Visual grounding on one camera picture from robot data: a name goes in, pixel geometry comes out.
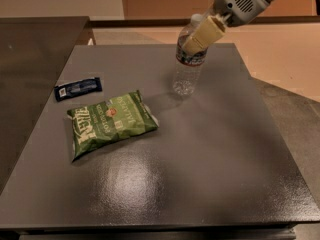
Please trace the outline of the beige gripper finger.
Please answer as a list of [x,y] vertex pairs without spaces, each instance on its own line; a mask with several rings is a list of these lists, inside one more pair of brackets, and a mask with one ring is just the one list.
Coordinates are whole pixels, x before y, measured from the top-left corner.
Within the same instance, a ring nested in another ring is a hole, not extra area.
[[182,44],[182,50],[193,56],[206,50],[225,34],[225,24],[220,16],[195,14],[191,18],[192,30]]

